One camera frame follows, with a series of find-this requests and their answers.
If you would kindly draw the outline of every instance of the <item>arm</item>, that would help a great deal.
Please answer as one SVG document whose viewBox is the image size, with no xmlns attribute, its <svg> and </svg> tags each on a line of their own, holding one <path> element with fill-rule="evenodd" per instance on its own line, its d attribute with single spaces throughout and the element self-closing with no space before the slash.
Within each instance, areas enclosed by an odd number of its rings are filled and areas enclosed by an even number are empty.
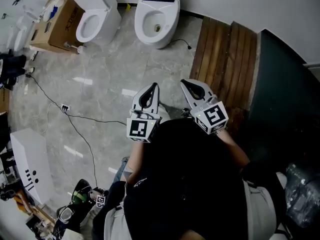
<svg viewBox="0 0 320 240">
<path fill-rule="evenodd" d="M 130 155 L 130 158 L 128 160 L 128 163 L 126 164 L 125 171 L 131 171 L 131 175 L 129 176 L 127 182 L 131 185 L 134 185 L 136 182 L 137 175 L 139 174 L 139 171 L 142 167 L 142 161 L 144 157 L 144 143 L 135 141 L 133 143 L 133 149 Z M 125 182 L 126 179 L 124 177 L 124 174 L 121 176 L 121 181 Z"/>
<path fill-rule="evenodd" d="M 180 238 L 180 240 L 205 240 L 201 235 L 193 230 L 186 231 Z"/>
<path fill-rule="evenodd" d="M 239 167 L 241 171 L 249 162 L 249 158 L 246 153 L 238 146 L 238 144 L 234 141 L 234 139 L 229 135 L 229 133 L 223 129 L 221 132 L 217 134 L 217 136 L 222 140 L 227 149 L 229 150 L 233 161 Z"/>
</svg>

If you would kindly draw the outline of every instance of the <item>marble floor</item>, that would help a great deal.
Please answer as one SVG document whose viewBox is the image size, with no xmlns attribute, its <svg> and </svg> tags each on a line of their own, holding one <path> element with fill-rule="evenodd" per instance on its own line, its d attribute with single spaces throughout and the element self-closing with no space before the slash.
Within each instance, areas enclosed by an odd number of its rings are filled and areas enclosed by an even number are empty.
<svg viewBox="0 0 320 240">
<path fill-rule="evenodd" d="M 86 54 L 40 52 L 32 65 L 33 77 L 57 104 L 71 107 L 71 115 L 102 121 L 126 122 L 132 106 L 132 94 L 157 82 L 160 101 L 173 108 L 187 107 L 180 80 L 188 78 L 193 63 L 202 20 L 180 15 L 173 40 L 164 49 L 151 49 L 135 33 L 135 11 L 119 9 L 122 21 L 108 46 L 87 44 Z M 32 79 L 19 77 L 10 94 L 9 123 L 13 131 L 33 128 L 47 141 L 47 153 L 55 194 L 48 206 L 56 210 L 68 204 L 69 193 L 80 179 L 95 186 L 93 158 L 86 142 L 76 133 L 66 115 L 50 101 Z M 126 138 L 122 124 L 100 123 L 72 118 L 86 138 L 94 155 L 98 186 L 108 189 L 121 159 L 129 156 L 133 142 Z"/>
</svg>

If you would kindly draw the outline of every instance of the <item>black shirt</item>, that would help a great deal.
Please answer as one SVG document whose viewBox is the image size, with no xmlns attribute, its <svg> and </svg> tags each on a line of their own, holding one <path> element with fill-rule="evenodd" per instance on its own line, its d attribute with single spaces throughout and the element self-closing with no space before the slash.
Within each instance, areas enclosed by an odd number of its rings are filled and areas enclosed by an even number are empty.
<svg viewBox="0 0 320 240">
<path fill-rule="evenodd" d="M 103 236 L 103 226 L 95 223 L 121 202 L 124 184 L 111 186 L 111 201 L 94 219 L 93 236 Z M 145 144 L 141 173 L 127 191 L 124 214 L 133 240 L 178 240 L 187 230 L 206 240 L 248 238 L 239 170 L 225 144 L 192 119 L 164 122 Z"/>
</svg>

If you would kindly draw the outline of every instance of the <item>sneaker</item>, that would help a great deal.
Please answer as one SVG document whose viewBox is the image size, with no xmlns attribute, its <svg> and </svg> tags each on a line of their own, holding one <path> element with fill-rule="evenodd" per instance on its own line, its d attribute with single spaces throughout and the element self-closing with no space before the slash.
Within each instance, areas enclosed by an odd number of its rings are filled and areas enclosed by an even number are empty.
<svg viewBox="0 0 320 240">
<path fill-rule="evenodd" d="M 32 62 L 36 59 L 37 54 L 38 54 L 38 51 L 37 51 L 37 50 L 35 50 L 35 51 L 31 54 L 30 60 L 31 60 Z"/>
<path fill-rule="evenodd" d="M 33 72 L 35 71 L 35 67 L 29 67 L 27 70 L 26 70 L 26 73 L 28 74 L 32 74 Z"/>
</svg>

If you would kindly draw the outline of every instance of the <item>toilet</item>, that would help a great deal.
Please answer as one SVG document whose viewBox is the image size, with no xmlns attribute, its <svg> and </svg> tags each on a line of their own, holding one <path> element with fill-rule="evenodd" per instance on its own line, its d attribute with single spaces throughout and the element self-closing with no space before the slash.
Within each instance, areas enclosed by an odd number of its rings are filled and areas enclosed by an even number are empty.
<svg viewBox="0 0 320 240">
<path fill-rule="evenodd" d="M 139 40 L 156 49 L 164 48 L 173 37 L 180 13 L 180 0 L 139 0 L 134 29 Z"/>
<path fill-rule="evenodd" d="M 23 16 L 18 19 L 16 25 L 9 29 L 9 35 L 6 44 L 7 49 L 14 49 L 15 52 L 26 47 L 28 37 L 32 28 L 34 27 L 34 22 L 37 22 L 38 20 L 38 17 L 34 14 L 34 11 L 31 8 L 27 9 L 25 6 L 23 6 L 23 9 Z"/>
<path fill-rule="evenodd" d="M 116 0 L 74 0 L 85 13 L 76 29 L 76 39 L 81 43 L 94 42 L 108 45 L 120 25 L 121 16 Z"/>
</svg>

